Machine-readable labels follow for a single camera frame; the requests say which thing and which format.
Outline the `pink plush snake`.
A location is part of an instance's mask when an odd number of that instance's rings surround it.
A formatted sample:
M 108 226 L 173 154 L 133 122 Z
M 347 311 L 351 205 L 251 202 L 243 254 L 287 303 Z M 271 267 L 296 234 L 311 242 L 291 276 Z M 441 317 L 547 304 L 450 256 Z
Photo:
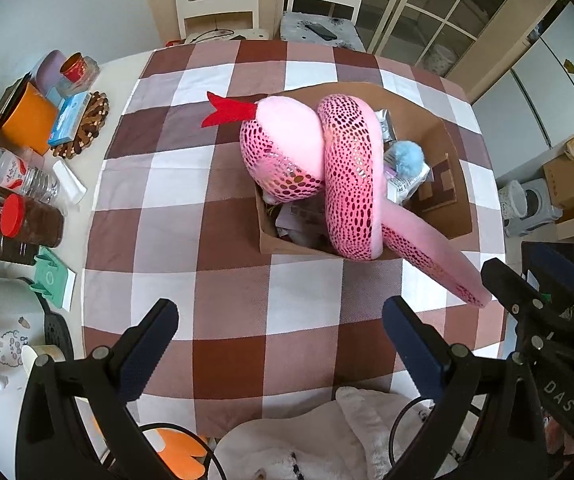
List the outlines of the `pink plush snake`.
M 290 96 L 207 98 L 214 111 L 201 124 L 240 125 L 245 167 L 272 202 L 323 194 L 330 243 L 341 257 L 371 261 L 389 248 L 467 304 L 490 302 L 474 265 L 428 222 L 388 200 L 383 133 L 365 101 L 332 94 L 311 108 Z

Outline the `paper cup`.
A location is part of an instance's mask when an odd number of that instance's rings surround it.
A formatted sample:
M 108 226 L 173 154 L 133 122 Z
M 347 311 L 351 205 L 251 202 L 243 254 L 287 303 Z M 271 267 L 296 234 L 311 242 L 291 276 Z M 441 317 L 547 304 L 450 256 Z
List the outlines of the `paper cup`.
M 55 344 L 38 344 L 37 346 L 26 344 L 22 347 L 22 366 L 27 376 L 30 376 L 33 365 L 40 356 L 49 356 L 54 362 L 65 361 L 63 351 Z

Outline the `orange plush piece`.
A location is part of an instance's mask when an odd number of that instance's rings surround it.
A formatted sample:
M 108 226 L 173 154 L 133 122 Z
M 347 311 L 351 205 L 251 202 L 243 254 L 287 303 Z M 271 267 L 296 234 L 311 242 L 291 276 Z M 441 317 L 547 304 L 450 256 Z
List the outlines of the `orange plush piece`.
M 192 436 L 167 428 L 148 429 L 144 434 L 177 478 L 196 480 L 206 474 L 207 451 Z

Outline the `green phone stand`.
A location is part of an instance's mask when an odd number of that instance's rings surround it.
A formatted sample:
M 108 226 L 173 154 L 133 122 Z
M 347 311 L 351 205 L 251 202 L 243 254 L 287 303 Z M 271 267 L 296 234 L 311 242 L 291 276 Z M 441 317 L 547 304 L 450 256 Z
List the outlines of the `green phone stand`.
M 53 307 L 71 310 L 76 274 L 51 249 L 40 247 L 34 257 L 34 277 L 30 288 Z

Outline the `red lid jar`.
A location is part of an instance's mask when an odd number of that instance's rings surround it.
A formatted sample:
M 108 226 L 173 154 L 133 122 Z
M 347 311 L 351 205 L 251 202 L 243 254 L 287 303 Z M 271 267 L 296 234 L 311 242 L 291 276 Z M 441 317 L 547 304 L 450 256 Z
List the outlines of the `red lid jar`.
M 16 194 L 4 200 L 0 214 L 4 236 L 48 248 L 60 244 L 64 224 L 65 218 L 57 208 Z

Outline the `purple snack bag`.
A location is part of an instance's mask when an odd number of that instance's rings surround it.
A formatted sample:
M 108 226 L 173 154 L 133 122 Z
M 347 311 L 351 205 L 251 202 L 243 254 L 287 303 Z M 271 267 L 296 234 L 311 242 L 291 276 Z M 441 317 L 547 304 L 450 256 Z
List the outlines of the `purple snack bag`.
M 383 166 L 383 175 L 387 182 L 387 199 L 397 205 L 406 204 L 430 174 L 431 168 L 426 163 L 421 173 L 415 178 L 402 177 L 388 165 Z

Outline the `white tube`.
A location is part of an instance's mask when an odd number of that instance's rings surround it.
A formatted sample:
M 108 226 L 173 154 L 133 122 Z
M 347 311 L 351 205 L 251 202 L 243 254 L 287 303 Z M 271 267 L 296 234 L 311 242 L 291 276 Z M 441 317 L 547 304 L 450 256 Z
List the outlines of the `white tube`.
M 53 165 L 53 172 L 58 182 L 60 182 L 60 187 L 65 193 L 67 200 L 74 205 L 80 203 L 84 195 L 86 195 L 86 187 L 74 172 L 69 169 L 66 162 L 61 159 L 56 160 Z

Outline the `brown cardboard box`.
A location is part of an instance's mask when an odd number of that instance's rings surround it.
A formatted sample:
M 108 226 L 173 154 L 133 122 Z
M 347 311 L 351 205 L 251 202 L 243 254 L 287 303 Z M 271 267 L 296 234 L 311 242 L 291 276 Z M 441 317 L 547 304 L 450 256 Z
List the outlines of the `brown cardboard box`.
M 442 119 L 375 84 L 318 84 L 225 102 L 257 185 L 260 249 L 354 261 L 395 252 L 437 281 L 474 267 L 462 167 Z

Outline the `blue pompom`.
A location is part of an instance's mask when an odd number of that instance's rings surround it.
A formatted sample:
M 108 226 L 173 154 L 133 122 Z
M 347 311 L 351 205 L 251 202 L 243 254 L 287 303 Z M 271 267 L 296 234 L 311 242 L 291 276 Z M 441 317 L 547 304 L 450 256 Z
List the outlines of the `blue pompom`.
M 397 141 L 390 148 L 393 169 L 402 177 L 415 178 L 423 170 L 425 155 L 413 141 Z

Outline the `white lid dark jar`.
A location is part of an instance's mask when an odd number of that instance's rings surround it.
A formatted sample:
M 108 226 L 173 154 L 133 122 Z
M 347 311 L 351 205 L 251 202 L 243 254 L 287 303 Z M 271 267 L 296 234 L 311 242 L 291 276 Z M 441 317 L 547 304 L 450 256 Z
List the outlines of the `white lid dark jar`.
M 0 228 L 0 261 L 34 266 L 39 247 L 3 235 Z

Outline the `white refrigerator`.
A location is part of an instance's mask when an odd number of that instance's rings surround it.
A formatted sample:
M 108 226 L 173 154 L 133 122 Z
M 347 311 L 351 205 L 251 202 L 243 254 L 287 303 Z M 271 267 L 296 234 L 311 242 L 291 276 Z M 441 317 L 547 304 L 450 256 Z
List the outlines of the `white refrigerator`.
M 574 136 L 574 5 L 473 104 L 497 183 L 528 180 Z

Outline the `woven brown trivet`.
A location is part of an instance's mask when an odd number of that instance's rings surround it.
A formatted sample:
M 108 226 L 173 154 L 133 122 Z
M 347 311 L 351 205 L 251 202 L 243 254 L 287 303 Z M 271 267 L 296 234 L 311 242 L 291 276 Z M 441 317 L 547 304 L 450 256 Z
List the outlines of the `woven brown trivet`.
M 109 113 L 109 101 L 105 92 L 94 91 L 86 110 L 78 122 L 74 138 L 71 141 L 52 148 L 52 154 L 63 159 L 80 155 L 100 134 Z

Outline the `blue tissue box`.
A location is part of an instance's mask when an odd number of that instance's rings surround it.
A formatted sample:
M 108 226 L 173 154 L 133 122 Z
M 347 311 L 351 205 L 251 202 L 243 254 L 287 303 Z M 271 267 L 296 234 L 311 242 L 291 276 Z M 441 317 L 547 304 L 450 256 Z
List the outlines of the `blue tissue box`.
M 91 92 L 89 91 L 79 92 L 63 100 L 48 138 L 50 148 L 56 148 L 56 146 L 74 140 L 90 101 Z

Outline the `orange tin container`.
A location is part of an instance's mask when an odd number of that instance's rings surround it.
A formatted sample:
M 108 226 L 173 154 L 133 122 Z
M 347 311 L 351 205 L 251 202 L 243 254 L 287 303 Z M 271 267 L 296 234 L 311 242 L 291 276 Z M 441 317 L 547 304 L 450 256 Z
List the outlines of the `orange tin container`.
M 8 87 L 0 99 L 0 143 L 30 148 L 44 155 L 58 114 L 27 74 Z

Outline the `red cap glass jar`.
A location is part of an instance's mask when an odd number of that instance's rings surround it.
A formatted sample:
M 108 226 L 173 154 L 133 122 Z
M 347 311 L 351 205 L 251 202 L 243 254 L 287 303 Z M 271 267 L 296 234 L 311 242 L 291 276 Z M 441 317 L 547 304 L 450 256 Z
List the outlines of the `red cap glass jar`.
M 70 55 L 60 66 L 60 81 L 56 89 L 62 98 L 69 98 L 91 88 L 100 74 L 100 66 L 81 52 Z

